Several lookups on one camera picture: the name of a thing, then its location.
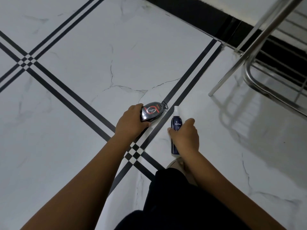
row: white spray nozzle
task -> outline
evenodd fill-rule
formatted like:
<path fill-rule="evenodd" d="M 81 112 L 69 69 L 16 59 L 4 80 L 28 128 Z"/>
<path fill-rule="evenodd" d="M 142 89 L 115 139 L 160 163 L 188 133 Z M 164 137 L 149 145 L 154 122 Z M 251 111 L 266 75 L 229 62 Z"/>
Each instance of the white spray nozzle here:
<path fill-rule="evenodd" d="M 174 116 L 179 116 L 178 106 L 174 106 Z"/>

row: forearm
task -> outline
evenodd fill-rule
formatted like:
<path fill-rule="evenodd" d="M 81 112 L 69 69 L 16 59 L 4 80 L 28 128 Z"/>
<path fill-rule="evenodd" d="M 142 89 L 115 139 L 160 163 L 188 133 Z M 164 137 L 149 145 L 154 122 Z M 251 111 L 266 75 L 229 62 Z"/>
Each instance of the forearm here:
<path fill-rule="evenodd" d="M 284 229 L 229 182 L 200 152 L 179 151 L 197 184 L 227 206 L 251 229 Z"/>
<path fill-rule="evenodd" d="M 117 135 L 112 137 L 22 230 L 94 229 L 130 141 Z"/>

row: navy blue spray bottle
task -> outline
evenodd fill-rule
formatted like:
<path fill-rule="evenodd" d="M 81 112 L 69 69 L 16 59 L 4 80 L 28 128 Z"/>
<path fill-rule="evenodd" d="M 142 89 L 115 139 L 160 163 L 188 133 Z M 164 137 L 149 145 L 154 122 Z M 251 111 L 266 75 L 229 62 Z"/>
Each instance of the navy blue spray bottle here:
<path fill-rule="evenodd" d="M 171 128 L 174 129 L 175 131 L 178 131 L 182 126 L 182 120 L 179 117 L 179 111 L 178 111 L 178 106 L 174 106 L 174 114 L 171 122 Z M 173 144 L 172 141 L 172 154 L 173 155 L 179 155 L 179 152 L 175 145 Z"/>

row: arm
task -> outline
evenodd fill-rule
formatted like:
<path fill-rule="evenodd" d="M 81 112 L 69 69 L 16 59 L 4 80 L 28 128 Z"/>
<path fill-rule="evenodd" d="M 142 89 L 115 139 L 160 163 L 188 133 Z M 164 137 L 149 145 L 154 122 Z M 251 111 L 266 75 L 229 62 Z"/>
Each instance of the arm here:
<path fill-rule="evenodd" d="M 142 106 L 131 106 L 124 113 L 117 123 L 114 136 L 22 230 L 95 228 L 125 151 L 150 125 L 149 122 L 140 121 Z"/>
<path fill-rule="evenodd" d="M 284 229 L 268 213 L 229 182 L 199 151 L 194 119 L 169 134 L 197 184 L 227 206 L 251 229 Z"/>

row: hand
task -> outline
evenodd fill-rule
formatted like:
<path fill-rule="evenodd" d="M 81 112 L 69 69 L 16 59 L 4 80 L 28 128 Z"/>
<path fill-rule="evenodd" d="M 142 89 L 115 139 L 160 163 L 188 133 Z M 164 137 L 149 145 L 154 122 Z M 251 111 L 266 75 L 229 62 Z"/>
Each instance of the hand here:
<path fill-rule="evenodd" d="M 194 123 L 195 120 L 191 118 L 186 120 L 178 131 L 175 131 L 171 127 L 167 129 L 179 153 L 190 149 L 198 151 L 199 136 L 194 127 Z"/>
<path fill-rule="evenodd" d="M 150 122 L 141 123 L 140 112 L 142 107 L 142 103 L 129 107 L 118 120 L 115 135 L 128 137 L 129 140 L 133 141 L 145 128 L 151 126 Z"/>

